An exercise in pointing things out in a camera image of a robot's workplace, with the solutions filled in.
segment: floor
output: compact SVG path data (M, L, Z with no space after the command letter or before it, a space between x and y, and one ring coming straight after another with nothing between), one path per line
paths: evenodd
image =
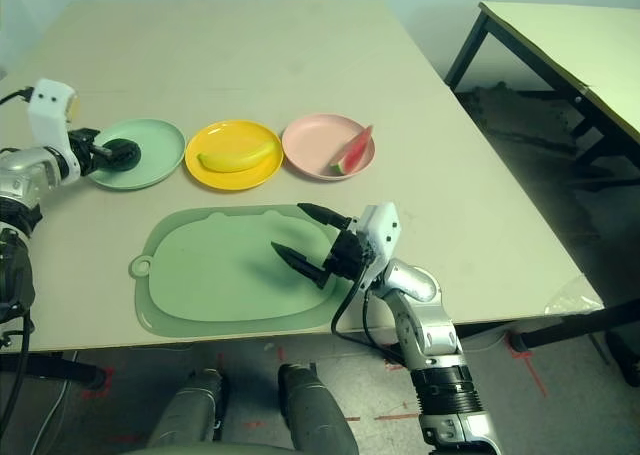
M575 114L558 102L523 100L512 92L476 93L463 102L605 302L637 296L640 188L565 190L558 180L568 176L566 160L573 155L551 150L550 156L544 143L514 141L513 134L525 134L570 146L567 134ZM580 144L597 136L590 133ZM602 166L607 164L616 171L631 170L620 160ZM525 331L550 323L528 320L510 328ZM640 351L638 325L622 333ZM463 346L505 454L640 454L640 389L624 383L602 334L524 356L512 352L503 335L503 328L496 329L465 339ZM276 374L283 362L315 365L348 417L361 454L429 452L406 370L328 335L88 350L79 360L108 369L109 383L100 392L69 385L38 455L116 454L143 447L188 374L211 366L222 368L231 380L223 440L291 447L277 406ZM0 377L4 399L11 376ZM60 382L25 382L1 455L30 453L61 388Z

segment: table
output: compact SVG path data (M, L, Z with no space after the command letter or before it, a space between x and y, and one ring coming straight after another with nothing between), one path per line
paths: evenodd
M396 255L436 275L456 323L601 307L383 1L77 3L0 92L40 77L78 91L74 127L150 117L191 137L213 121L244 118L280 132L302 115L333 112L373 123L377 154L365 173L340 183L312 182L285 167L260 187L221 193L181 167L130 193L88 180L57 191L43 202L30 247L38 292L32 350L193 340L142 328L127 266L162 218L194 207L310 201L358 215L392 200L404 228ZM26 106L2 109L2 145L30 146ZM371 320L392 324L380 303ZM340 328L360 328L358 307ZM327 321L309 332L328 330Z
M640 168L640 10L535 3L482 2L480 14L445 83L455 90L487 33L543 78L585 118L574 138L596 127L603 137L578 166L624 155ZM640 179L589 181L597 190Z

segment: banana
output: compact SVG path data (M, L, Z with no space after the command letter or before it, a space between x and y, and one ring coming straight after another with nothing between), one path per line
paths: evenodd
M276 149L273 141L268 141L244 153L199 153L198 160L202 165L214 172L241 172L255 167Z

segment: cutting board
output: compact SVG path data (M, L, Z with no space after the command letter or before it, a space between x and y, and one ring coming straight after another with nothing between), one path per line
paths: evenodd
M167 217L130 264L136 313L164 336L233 335L312 328L346 293L291 269L271 241L321 266L337 232L296 206L195 209Z

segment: plate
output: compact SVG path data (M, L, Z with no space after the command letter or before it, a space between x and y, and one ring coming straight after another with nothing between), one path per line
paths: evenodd
M198 160L202 152L246 152L274 140L277 149L257 166L241 172L214 172ZM221 190L246 190L271 178L282 165L282 145L278 136L267 127L249 120L225 120L200 130L191 139L185 153L187 169L199 182Z
M329 168L329 161L365 127L350 118L334 114L309 115L289 124L282 135L282 148L287 159L300 171L320 180L344 180L367 168L376 152L369 142L360 163L347 175Z
M140 162L126 172L96 170L89 175L94 182L114 190L145 188L167 178L184 155L184 135L169 122L153 119L125 120L96 136L95 144L104 145L114 138L126 138L140 146Z

